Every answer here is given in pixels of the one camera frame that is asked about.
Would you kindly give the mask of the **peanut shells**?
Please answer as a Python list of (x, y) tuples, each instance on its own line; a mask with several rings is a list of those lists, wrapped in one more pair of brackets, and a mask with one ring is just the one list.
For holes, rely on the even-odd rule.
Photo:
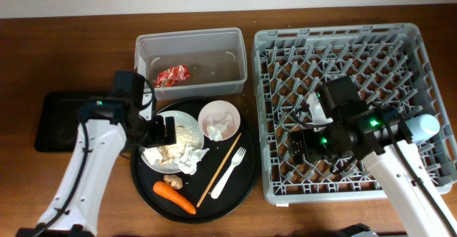
[(181, 154), (177, 145), (160, 146), (158, 147), (158, 151), (162, 156), (162, 159), (160, 160), (161, 165), (173, 162), (175, 158)]

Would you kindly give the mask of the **rice pile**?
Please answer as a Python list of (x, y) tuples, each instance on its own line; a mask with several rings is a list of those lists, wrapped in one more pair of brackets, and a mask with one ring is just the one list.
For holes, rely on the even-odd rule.
[(184, 148), (186, 146), (201, 148), (201, 146), (203, 145), (199, 134), (194, 131), (194, 128), (192, 126), (186, 124), (178, 124), (175, 126), (175, 130), (176, 143), (172, 145), (177, 145), (180, 149), (181, 154), (184, 152)]

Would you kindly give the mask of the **grey plate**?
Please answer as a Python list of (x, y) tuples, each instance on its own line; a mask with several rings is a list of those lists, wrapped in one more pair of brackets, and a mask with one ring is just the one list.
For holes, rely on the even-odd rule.
[[(202, 140), (203, 145), (201, 146), (200, 149), (204, 148), (204, 135), (199, 128), (197, 120), (193, 116), (191, 116), (187, 113), (184, 113), (182, 111), (165, 111), (165, 112), (160, 113), (159, 115), (163, 116), (163, 117), (173, 116), (174, 121), (175, 121), (175, 126), (178, 124), (183, 124), (183, 125), (186, 124), (186, 125), (192, 126), (194, 128), (194, 131), (199, 134), (199, 136)], [(162, 159), (162, 156), (158, 151), (158, 147), (141, 148), (140, 154), (141, 154), (141, 158), (146, 163), (146, 165), (159, 173), (173, 174), (173, 173), (181, 172), (178, 169), (178, 166), (174, 162), (171, 162), (166, 165), (160, 164), (160, 160)]]

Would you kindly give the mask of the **brown ginger piece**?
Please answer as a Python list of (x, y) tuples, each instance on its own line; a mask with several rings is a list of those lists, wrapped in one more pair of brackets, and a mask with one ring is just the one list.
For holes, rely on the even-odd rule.
[(182, 179), (176, 174), (167, 174), (164, 175), (164, 182), (168, 184), (173, 189), (179, 190), (183, 188)]

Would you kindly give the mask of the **orange carrot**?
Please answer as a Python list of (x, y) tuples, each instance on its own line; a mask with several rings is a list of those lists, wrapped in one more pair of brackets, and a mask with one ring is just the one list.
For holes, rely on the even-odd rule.
[(157, 181), (153, 185), (153, 191), (155, 194), (161, 196), (162, 198), (165, 198), (175, 203), (177, 206), (181, 207), (187, 213), (191, 215), (196, 215), (196, 208), (194, 207), (194, 205), (167, 183)]

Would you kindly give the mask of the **red snack wrapper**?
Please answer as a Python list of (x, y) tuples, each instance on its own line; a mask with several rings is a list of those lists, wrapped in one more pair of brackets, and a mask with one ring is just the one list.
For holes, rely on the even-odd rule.
[(158, 74), (153, 82), (155, 88), (172, 87), (178, 81), (184, 81), (190, 76), (186, 65), (171, 67)]

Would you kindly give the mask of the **pink bowl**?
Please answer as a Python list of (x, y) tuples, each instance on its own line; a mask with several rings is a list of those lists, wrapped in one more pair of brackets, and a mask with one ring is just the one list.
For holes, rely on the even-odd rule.
[(206, 132), (206, 117), (211, 116), (214, 117), (215, 120), (220, 120), (225, 116), (227, 112), (233, 115), (233, 119), (235, 121), (235, 131), (231, 136), (229, 136), (227, 139), (224, 139), (223, 141), (231, 138), (238, 131), (241, 125), (241, 116), (238, 112), (238, 109), (233, 104), (222, 100), (212, 101), (204, 105), (204, 107), (199, 112), (198, 123), (199, 128), (205, 137), (209, 138)]

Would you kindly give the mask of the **wooden chopstick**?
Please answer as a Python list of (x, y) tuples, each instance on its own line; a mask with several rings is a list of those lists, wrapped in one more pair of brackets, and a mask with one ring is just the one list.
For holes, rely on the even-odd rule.
[[(200, 205), (202, 204), (203, 200), (205, 199), (207, 193), (213, 186), (214, 181), (216, 180), (217, 176), (219, 175), (219, 173), (221, 172), (225, 163), (227, 162), (228, 158), (230, 157), (230, 155), (231, 155), (232, 151), (234, 150), (236, 144), (238, 143), (238, 140), (240, 139), (240, 137), (241, 137), (241, 133), (236, 137), (235, 141), (232, 143), (230, 149), (228, 150), (224, 159), (222, 160), (222, 162), (220, 163), (216, 172), (214, 173), (212, 179), (209, 181), (208, 186), (206, 187), (206, 189), (204, 190), (203, 194), (201, 195), (199, 201), (196, 204), (197, 208), (200, 207)], [(239, 148), (238, 151), (233, 155), (233, 158), (231, 160), (231, 165), (229, 166), (229, 168), (234, 169), (237, 165), (239, 165), (242, 162), (245, 153), (246, 153), (246, 150), (244, 148)]]

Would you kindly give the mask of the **white plastic fork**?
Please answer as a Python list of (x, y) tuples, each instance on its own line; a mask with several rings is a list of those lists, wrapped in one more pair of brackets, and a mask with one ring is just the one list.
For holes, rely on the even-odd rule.
[(246, 149), (241, 147), (233, 155), (230, 166), (227, 168), (227, 170), (225, 171), (223, 176), (219, 179), (218, 183), (215, 185), (215, 187), (211, 191), (210, 196), (212, 197), (212, 199), (217, 199), (221, 195), (221, 192), (223, 191), (224, 186), (228, 182), (230, 175), (232, 174), (235, 167), (237, 167), (243, 161), (245, 154), (246, 154)]

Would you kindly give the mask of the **light blue cup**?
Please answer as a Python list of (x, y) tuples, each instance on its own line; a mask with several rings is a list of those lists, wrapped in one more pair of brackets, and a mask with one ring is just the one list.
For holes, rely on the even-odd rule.
[(430, 114), (424, 114), (411, 118), (406, 121), (410, 132), (412, 133), (412, 140), (415, 144), (423, 143), (435, 136), (441, 128), (437, 118)]

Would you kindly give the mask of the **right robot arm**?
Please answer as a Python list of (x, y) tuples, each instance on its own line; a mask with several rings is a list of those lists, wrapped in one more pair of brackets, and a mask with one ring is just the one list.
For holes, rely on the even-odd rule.
[(421, 162), (413, 133), (392, 106), (368, 105), (351, 78), (319, 86), (316, 98), (329, 120), (288, 135), (295, 163), (320, 158), (360, 161), (381, 185), (410, 236), (455, 236), (456, 220)]

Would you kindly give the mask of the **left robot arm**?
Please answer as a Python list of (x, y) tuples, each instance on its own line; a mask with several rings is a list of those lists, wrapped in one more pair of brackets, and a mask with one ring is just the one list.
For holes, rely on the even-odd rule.
[(141, 74), (117, 71), (108, 95), (85, 101), (59, 189), (36, 227), (20, 228), (18, 236), (96, 236), (101, 200), (119, 155), (176, 143), (174, 120), (154, 113), (154, 97), (143, 102), (145, 88), (153, 85)]

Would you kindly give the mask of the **grey dishwasher rack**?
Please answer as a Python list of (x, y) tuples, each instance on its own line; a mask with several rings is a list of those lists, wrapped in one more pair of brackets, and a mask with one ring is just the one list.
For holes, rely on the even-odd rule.
[(309, 95), (344, 76), (368, 104), (393, 106), (405, 119), (438, 119), (439, 132), (418, 145), (418, 154), (439, 193), (456, 185), (456, 139), (416, 25), (259, 31), (251, 58), (263, 195), (270, 204), (384, 197), (361, 162), (344, 156), (294, 163), (288, 149), (288, 135), (312, 119)]

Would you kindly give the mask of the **round black tray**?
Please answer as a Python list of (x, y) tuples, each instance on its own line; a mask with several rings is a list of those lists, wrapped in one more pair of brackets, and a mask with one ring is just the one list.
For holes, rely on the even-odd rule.
[(196, 205), (233, 144), (236, 145), (236, 149), (246, 149), (242, 162), (229, 176), (221, 195), (217, 199), (210, 196), (205, 197), (194, 215), (187, 213), (180, 206), (153, 191), (153, 185), (157, 181), (162, 181), (164, 175), (150, 168), (142, 159), (139, 150), (131, 154), (131, 175), (136, 190), (150, 208), (171, 221), (206, 223), (223, 217), (236, 209), (247, 198), (255, 185), (261, 167), (258, 136), (251, 128), (245, 114), (241, 114), (241, 125), (235, 136), (227, 141), (214, 142), (209, 139), (204, 141), (204, 147), (209, 151), (202, 161), (197, 163), (195, 174), (178, 174), (184, 183), (184, 187), (179, 190), (179, 193)]

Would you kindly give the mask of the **black rectangular tray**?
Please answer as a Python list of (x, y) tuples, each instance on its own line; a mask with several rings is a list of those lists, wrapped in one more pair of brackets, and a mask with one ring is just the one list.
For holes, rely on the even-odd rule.
[(46, 95), (34, 147), (42, 153), (74, 151), (78, 137), (79, 109), (86, 100), (114, 96), (100, 91), (55, 91)]

